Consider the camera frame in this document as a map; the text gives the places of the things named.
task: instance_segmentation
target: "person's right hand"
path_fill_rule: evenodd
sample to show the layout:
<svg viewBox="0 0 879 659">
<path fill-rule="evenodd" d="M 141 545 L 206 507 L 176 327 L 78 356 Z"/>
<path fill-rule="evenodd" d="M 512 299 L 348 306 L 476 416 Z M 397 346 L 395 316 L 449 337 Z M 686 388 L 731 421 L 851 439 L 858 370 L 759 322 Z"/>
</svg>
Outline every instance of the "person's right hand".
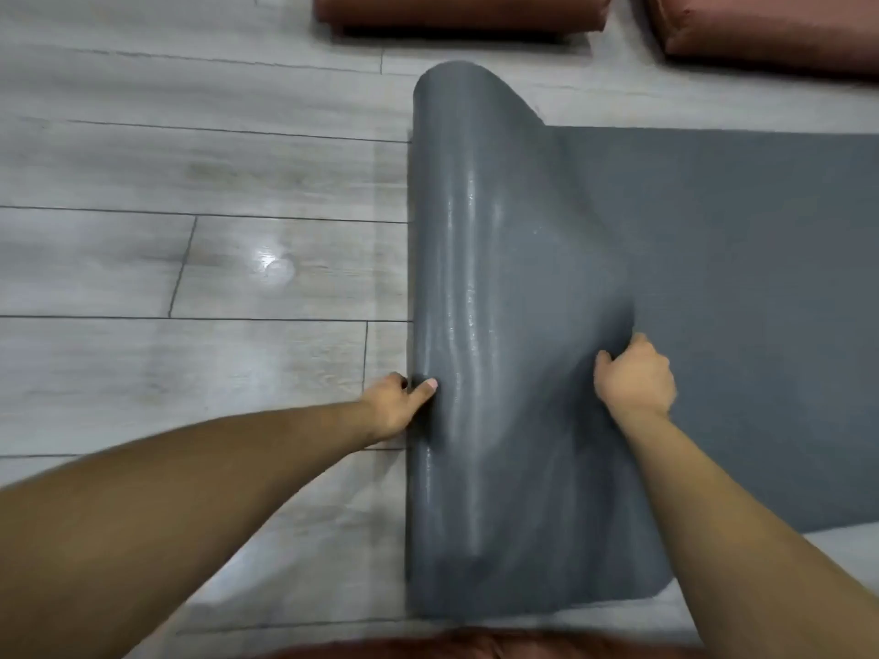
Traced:
<svg viewBox="0 0 879 659">
<path fill-rule="evenodd" d="M 599 351 L 595 392 L 615 416 L 632 410 L 668 416 L 678 394 L 668 358 L 657 353 L 644 333 L 632 335 L 629 347 L 616 360 Z"/>
</svg>

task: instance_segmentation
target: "brown cushion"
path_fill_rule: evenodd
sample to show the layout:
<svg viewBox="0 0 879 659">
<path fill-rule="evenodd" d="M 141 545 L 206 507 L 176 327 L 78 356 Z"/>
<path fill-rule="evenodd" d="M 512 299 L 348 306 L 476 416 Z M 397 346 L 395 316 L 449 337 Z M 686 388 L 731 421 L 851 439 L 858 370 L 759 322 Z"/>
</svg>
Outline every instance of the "brown cushion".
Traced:
<svg viewBox="0 0 879 659">
<path fill-rule="evenodd" d="M 704 650 L 641 645 L 596 633 L 464 629 L 434 638 L 293 648 L 271 659 L 708 659 Z"/>
<path fill-rule="evenodd" d="M 879 0 L 647 0 L 668 55 L 879 75 Z"/>
<path fill-rule="evenodd" d="M 317 19 L 341 27 L 522 32 L 603 30 L 610 0 L 315 0 Z"/>
</svg>

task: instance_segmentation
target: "hand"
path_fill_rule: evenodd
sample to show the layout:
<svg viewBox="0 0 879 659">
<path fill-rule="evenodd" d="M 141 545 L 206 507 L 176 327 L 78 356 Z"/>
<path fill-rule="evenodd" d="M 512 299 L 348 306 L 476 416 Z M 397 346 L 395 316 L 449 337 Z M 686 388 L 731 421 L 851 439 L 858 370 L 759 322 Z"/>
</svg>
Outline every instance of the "hand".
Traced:
<svg viewBox="0 0 879 659">
<path fill-rule="evenodd" d="M 599 351 L 595 392 L 614 416 L 633 409 L 668 416 L 678 394 L 668 358 L 657 353 L 644 333 L 632 335 L 629 347 L 616 360 Z"/>
<path fill-rule="evenodd" d="M 373 418 L 370 437 L 374 441 L 390 439 L 405 429 L 415 412 L 434 397 L 437 380 L 427 379 L 411 393 L 406 390 L 407 386 L 406 377 L 400 373 L 390 373 L 368 387 L 360 397 Z"/>
</svg>

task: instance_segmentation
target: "rolled yoga mat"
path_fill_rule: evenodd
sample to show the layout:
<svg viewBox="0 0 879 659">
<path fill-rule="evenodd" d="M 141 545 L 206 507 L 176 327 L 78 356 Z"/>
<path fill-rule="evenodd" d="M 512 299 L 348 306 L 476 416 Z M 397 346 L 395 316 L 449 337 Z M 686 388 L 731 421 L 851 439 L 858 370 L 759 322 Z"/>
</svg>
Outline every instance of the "rolled yoga mat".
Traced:
<svg viewBox="0 0 879 659">
<path fill-rule="evenodd" d="M 879 520 L 879 140 L 556 128 L 466 63 L 415 92 L 414 611 L 475 620 L 672 579 L 592 390 L 632 328 L 673 419 L 798 531 Z"/>
</svg>

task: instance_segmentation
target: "finger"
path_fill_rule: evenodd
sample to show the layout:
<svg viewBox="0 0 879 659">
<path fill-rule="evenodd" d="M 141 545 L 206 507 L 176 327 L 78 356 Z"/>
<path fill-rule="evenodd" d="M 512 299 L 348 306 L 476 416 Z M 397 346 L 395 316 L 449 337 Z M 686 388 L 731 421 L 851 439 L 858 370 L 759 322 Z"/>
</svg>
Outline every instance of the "finger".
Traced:
<svg viewBox="0 0 879 659">
<path fill-rule="evenodd" d="M 412 409 L 412 416 L 415 415 L 421 405 L 423 405 L 426 401 L 434 397 L 434 394 L 437 392 L 437 380 L 434 378 L 429 378 L 426 381 L 422 382 L 418 385 L 414 391 L 409 394 L 409 406 Z"/>
<path fill-rule="evenodd" d="M 406 377 L 402 376 L 400 373 L 390 373 L 387 377 L 385 377 L 388 381 L 397 384 L 401 388 L 405 388 L 409 383 L 406 381 Z"/>
<path fill-rule="evenodd" d="M 610 354 L 603 349 L 599 351 L 599 355 L 595 357 L 595 380 L 598 381 L 604 376 L 611 364 Z"/>
</svg>

